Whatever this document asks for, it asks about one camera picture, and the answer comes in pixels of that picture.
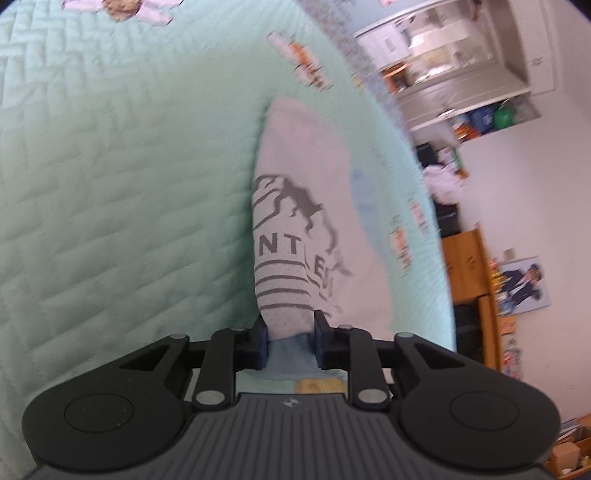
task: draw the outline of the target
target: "mattress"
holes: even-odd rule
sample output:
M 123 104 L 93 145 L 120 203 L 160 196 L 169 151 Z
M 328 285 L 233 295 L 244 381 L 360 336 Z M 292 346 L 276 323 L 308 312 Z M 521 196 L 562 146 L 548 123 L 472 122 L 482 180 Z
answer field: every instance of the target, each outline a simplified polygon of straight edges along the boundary
M 346 138 L 359 218 L 387 270 L 392 332 L 454 347 L 407 133 L 330 6 L 175 3 L 75 11 L 20 0 L 0 15 L 2 479 L 34 466 L 21 416 L 48 386 L 172 332 L 199 340 L 252 324 L 252 175 L 277 96 Z M 269 44 L 272 31 L 313 51 L 332 86 L 306 85 Z M 292 387 L 239 379 L 243 390 Z

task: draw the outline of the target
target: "wooden cabinet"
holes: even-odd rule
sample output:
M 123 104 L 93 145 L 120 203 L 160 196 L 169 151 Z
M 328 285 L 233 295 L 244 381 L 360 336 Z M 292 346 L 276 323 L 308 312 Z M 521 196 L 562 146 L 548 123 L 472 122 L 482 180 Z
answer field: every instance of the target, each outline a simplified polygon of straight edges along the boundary
M 488 259 L 480 230 L 449 236 L 441 241 L 454 305 L 477 302 L 482 332 L 483 361 L 501 370 L 501 332 Z
M 453 303 L 467 303 L 488 293 L 486 260 L 476 230 L 444 238 L 443 255 Z

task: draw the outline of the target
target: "cardboard box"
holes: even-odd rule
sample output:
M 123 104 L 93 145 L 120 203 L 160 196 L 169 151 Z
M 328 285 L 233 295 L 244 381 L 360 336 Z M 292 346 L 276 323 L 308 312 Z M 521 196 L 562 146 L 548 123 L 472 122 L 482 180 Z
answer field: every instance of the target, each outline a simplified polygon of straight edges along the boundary
M 561 443 L 552 449 L 552 463 L 557 472 L 562 472 L 565 468 L 574 470 L 579 463 L 581 449 L 573 442 Z

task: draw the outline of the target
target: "gray stripe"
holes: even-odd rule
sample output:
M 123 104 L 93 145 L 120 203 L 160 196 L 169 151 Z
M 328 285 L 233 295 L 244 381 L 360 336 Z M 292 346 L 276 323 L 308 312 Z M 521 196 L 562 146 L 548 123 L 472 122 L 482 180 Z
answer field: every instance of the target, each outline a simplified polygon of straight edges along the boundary
M 308 277 L 308 280 L 310 280 L 310 283 L 313 283 L 318 288 L 320 288 L 320 284 L 316 280 L 312 280 L 308 274 L 306 274 L 306 277 Z
M 252 204 L 252 207 L 256 207 L 259 203 L 261 203 L 264 199 L 266 199 L 270 194 L 279 192 L 279 189 L 271 189 L 266 194 L 264 194 L 261 198 L 259 198 L 255 203 Z
M 301 281 L 305 281 L 306 283 L 308 283 L 308 281 L 305 278 L 302 277 L 296 277 L 295 275 L 269 275 L 268 277 L 264 277 L 262 279 L 260 279 L 258 282 L 255 283 L 255 287 L 259 284 L 259 283 L 263 283 L 264 281 L 269 281 L 269 280 L 301 280 Z
M 304 266 L 304 264 L 302 262 L 296 262 L 295 260 L 267 260 L 266 262 L 259 263 L 255 267 L 255 271 L 257 271 L 261 267 L 265 267 L 267 265 L 274 265 L 274 264 L 299 265 L 300 267 L 304 267 L 305 268 L 305 266 Z
M 314 311 L 314 307 L 310 305 L 302 305 L 300 303 L 271 303 L 270 305 L 263 305 L 259 307 L 259 310 L 271 310 L 271 309 L 282 309 L 282 308 L 302 309 Z
M 265 295 L 271 295 L 272 293 L 302 293 L 304 295 L 310 295 L 307 290 L 300 290 L 298 288 L 272 288 L 256 294 L 256 297 L 264 297 Z

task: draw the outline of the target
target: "folded cloth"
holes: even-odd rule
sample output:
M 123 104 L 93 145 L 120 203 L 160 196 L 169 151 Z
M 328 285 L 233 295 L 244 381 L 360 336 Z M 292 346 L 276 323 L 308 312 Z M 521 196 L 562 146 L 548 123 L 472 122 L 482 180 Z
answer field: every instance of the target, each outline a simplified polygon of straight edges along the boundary
M 315 309 L 333 326 L 392 338 L 385 270 L 350 177 L 350 154 L 330 125 L 292 99 L 273 101 L 252 199 L 256 300 L 270 340 L 311 332 Z

